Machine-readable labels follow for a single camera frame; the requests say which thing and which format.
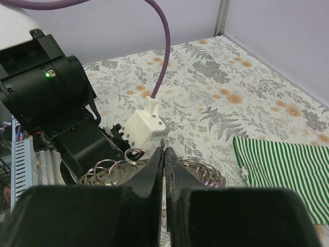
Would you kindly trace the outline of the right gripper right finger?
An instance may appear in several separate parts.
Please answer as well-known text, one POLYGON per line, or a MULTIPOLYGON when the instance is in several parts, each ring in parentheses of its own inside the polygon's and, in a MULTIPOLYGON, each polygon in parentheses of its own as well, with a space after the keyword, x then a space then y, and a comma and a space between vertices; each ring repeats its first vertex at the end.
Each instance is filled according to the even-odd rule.
POLYGON ((204 185, 164 153, 172 246, 320 246, 300 197, 282 188, 204 185))

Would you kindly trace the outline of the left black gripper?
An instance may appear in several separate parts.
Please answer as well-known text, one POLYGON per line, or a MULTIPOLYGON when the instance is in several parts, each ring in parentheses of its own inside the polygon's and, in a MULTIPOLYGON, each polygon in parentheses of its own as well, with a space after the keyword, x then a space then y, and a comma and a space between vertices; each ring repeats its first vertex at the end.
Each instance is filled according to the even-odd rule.
POLYGON ((132 165, 145 165, 147 163, 146 160, 141 160, 141 158, 145 155, 144 151, 133 151, 131 143, 128 140, 124 140, 123 132, 124 127, 121 124, 112 125, 112 127, 104 127, 101 131, 109 138, 109 140, 119 149, 120 152, 123 153, 121 155, 122 159, 125 159, 128 163, 132 165))

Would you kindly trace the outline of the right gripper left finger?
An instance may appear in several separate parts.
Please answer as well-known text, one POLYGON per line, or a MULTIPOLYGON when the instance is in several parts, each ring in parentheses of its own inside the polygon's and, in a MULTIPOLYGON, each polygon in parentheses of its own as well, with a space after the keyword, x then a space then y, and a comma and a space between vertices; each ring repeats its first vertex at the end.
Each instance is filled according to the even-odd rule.
POLYGON ((1 246, 159 246, 162 178, 120 186, 35 186, 1 233, 1 246))

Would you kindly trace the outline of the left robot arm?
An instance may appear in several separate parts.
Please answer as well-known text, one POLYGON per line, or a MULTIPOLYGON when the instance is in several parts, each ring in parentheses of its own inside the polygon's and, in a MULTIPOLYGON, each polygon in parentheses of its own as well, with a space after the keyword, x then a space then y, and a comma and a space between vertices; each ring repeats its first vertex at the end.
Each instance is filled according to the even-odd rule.
POLYGON ((96 94, 75 56, 67 56, 22 9, 1 2, 1 102, 32 136, 55 151, 64 183, 121 185, 131 153, 122 128, 100 127, 96 94))

